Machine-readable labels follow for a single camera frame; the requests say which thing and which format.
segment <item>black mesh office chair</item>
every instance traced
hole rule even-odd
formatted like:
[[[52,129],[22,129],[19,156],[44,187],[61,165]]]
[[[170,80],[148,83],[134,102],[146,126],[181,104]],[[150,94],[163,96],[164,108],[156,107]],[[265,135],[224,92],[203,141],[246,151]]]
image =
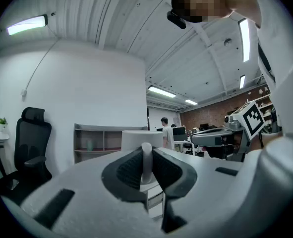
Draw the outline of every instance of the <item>black mesh office chair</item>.
[[[52,126],[44,122],[44,112],[37,108],[24,109],[16,125],[14,163],[17,171],[0,179],[0,194],[18,205],[52,178],[45,166],[45,151]]]

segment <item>rectangular light fixture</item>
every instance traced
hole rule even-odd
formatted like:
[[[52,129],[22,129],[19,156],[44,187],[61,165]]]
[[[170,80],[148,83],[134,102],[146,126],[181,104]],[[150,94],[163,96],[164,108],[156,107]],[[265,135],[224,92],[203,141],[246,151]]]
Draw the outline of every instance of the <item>rectangular light fixture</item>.
[[[154,86],[150,86],[148,88],[148,90],[150,90],[152,92],[155,92],[155,93],[159,93],[159,94],[166,95],[166,96],[171,97],[171,98],[174,98],[176,96],[176,94],[172,94],[172,93],[166,92],[166,91],[164,91],[162,89],[159,89],[159,88],[156,88]]]
[[[244,87],[245,75],[240,77],[240,89]]]
[[[250,59],[250,32],[247,19],[239,21],[239,26],[242,39],[243,62],[245,62]]]
[[[13,35],[28,29],[33,29],[37,27],[43,27],[48,24],[47,15],[41,15],[34,18],[26,19],[24,21],[18,22],[7,28],[8,34]]]
[[[190,104],[193,104],[193,105],[198,105],[198,103],[195,103],[194,101],[191,101],[191,100],[185,100],[185,101],[190,103]]]

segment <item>person's neck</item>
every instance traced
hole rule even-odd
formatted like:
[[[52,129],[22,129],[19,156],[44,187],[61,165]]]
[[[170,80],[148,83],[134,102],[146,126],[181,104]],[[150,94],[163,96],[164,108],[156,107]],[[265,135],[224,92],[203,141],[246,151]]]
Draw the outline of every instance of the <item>person's neck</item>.
[[[226,0],[227,6],[261,26],[261,12],[257,0]]]

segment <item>black camera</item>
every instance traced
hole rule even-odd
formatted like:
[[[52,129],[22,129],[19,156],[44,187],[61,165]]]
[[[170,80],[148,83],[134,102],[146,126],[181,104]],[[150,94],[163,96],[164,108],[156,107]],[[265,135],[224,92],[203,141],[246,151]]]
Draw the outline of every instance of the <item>black camera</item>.
[[[176,26],[178,26],[181,29],[185,29],[186,28],[186,23],[185,20],[183,20],[182,18],[178,17],[173,10],[167,12],[167,19],[174,23]]]

